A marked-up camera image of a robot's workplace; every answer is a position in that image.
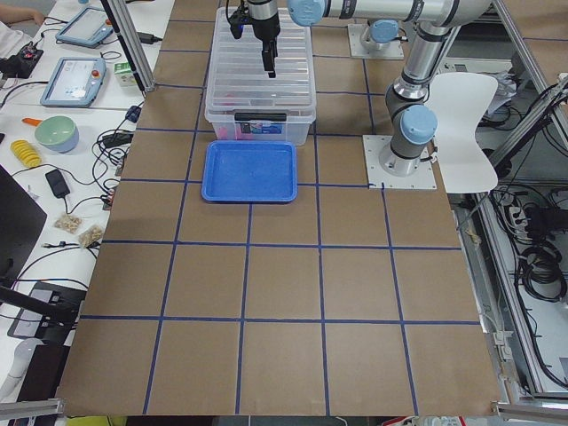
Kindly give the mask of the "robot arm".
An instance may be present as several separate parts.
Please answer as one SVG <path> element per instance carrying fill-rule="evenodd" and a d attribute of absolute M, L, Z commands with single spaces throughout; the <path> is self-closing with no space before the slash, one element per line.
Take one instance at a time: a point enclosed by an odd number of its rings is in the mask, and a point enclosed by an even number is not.
<path fill-rule="evenodd" d="M 385 102 L 393 126 L 390 144 L 379 154 L 392 176 L 415 172 L 422 150 L 438 122 L 424 105 L 437 65 L 451 45 L 455 28 L 470 23 L 489 7 L 488 1 L 288 1 L 292 20 L 311 27 L 327 17 L 347 20 L 400 20 L 416 25 L 416 36 L 401 75 L 389 86 Z"/>
<path fill-rule="evenodd" d="M 393 42 L 405 40 L 406 37 L 399 34 L 397 20 L 368 20 L 360 37 L 361 44 L 370 51 L 379 51 Z"/>

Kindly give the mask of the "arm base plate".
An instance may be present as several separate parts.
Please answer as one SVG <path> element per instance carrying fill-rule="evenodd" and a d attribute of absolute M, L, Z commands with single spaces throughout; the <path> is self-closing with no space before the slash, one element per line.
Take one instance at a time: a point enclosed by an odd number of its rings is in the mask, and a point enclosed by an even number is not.
<path fill-rule="evenodd" d="M 351 56 L 359 59 L 402 60 L 404 52 L 399 40 L 378 43 L 371 37 L 367 24 L 349 24 L 347 32 L 350 42 Z"/>
<path fill-rule="evenodd" d="M 437 189 L 426 148 L 419 157 L 407 160 L 397 157 L 391 151 L 391 136 L 364 135 L 363 146 L 368 186 L 371 189 Z"/>

